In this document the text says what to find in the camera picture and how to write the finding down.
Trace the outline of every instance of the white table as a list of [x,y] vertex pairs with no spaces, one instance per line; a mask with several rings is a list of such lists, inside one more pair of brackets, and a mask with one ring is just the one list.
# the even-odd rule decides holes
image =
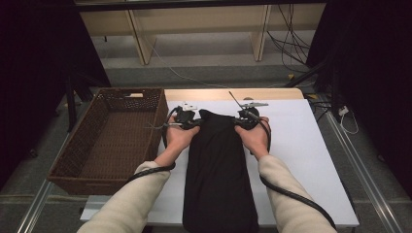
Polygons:
[[[359,225],[342,183],[336,173],[325,142],[306,100],[255,100],[268,103],[260,107],[261,116],[270,118],[272,128],[271,154],[280,157],[289,166],[295,177],[302,183],[309,194],[333,218],[337,227]],[[234,101],[187,101],[200,109],[216,114],[236,116],[239,107]],[[169,101],[173,109],[182,101]],[[252,191],[257,207],[260,226],[274,226],[266,188],[258,176],[255,158],[245,150]],[[176,161],[169,181],[160,193],[152,211],[149,213],[149,225],[182,225],[183,203],[188,150],[184,150]],[[109,196],[90,196],[81,220],[89,220]]]

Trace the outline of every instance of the black fabric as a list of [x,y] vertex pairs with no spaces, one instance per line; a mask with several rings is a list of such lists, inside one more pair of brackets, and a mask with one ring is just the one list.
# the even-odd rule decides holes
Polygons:
[[245,152],[233,116],[199,113],[204,123],[190,144],[183,225],[191,233],[258,232]]

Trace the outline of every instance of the floor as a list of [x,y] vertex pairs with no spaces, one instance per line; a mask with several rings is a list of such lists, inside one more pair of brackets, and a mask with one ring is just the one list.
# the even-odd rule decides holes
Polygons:
[[[313,31],[298,32],[303,41],[310,44]],[[276,38],[283,40],[284,32],[273,32]],[[306,68],[294,60],[282,55],[267,37],[263,52],[263,60],[255,62],[252,48],[246,33],[219,33],[219,34],[189,34],[189,35],[161,35],[157,37],[156,52],[151,63],[142,66],[139,63],[137,51],[131,37],[92,38],[106,72],[113,86],[162,86],[165,88],[211,88],[211,87],[277,87],[289,81],[289,75],[298,76],[300,73],[286,68],[305,71]],[[297,56],[293,47],[286,46],[286,50]],[[311,86],[314,79],[300,85],[304,92],[313,92]],[[327,100],[327,93],[318,93]],[[87,106],[82,103],[78,106],[81,115]],[[396,181],[391,171],[379,153],[373,147],[360,121],[354,117],[346,117],[345,128],[356,134],[346,133],[353,150],[360,158],[367,174],[372,178],[379,193],[380,200],[387,204],[387,210],[393,215],[393,228],[379,206],[376,206],[374,197],[368,192],[363,179],[351,160],[350,152],[342,146],[335,119],[330,113],[324,114],[326,108],[322,104],[314,107],[314,117],[318,124],[336,170],[348,190],[360,226],[351,229],[339,229],[338,232],[412,232],[412,202]],[[9,182],[0,192],[0,232],[17,232],[27,213],[32,215],[31,222],[27,223],[27,232],[76,232],[83,224],[80,220],[82,208],[86,203],[86,196],[70,196],[64,190],[50,183],[44,183],[45,177],[51,168],[61,145],[68,134],[68,113],[65,100],[56,109],[59,113],[40,140],[36,148],[37,157],[27,157],[17,167]],[[33,205],[39,189],[48,188],[48,195],[44,197],[44,206]],[[39,207],[41,212],[35,212],[30,207]],[[179,227],[155,227],[153,232],[183,232]],[[276,232],[275,229],[262,229],[261,232]]]

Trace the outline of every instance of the brown basket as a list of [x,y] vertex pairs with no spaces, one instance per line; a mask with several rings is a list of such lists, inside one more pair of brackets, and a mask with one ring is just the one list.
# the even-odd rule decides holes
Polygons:
[[48,180],[69,194],[114,194],[138,165],[155,159],[161,130],[150,125],[163,124],[167,113],[161,88],[100,89]]

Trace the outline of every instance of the person's right hand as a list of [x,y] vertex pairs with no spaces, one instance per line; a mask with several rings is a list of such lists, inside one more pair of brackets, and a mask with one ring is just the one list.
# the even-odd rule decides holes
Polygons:
[[[270,131],[268,124],[269,118],[262,116],[260,121]],[[260,160],[261,157],[269,154],[269,151],[267,151],[267,144],[270,142],[267,142],[266,132],[260,124],[251,130],[246,130],[239,125],[236,125],[234,129],[242,139],[243,145],[251,151],[257,160]]]

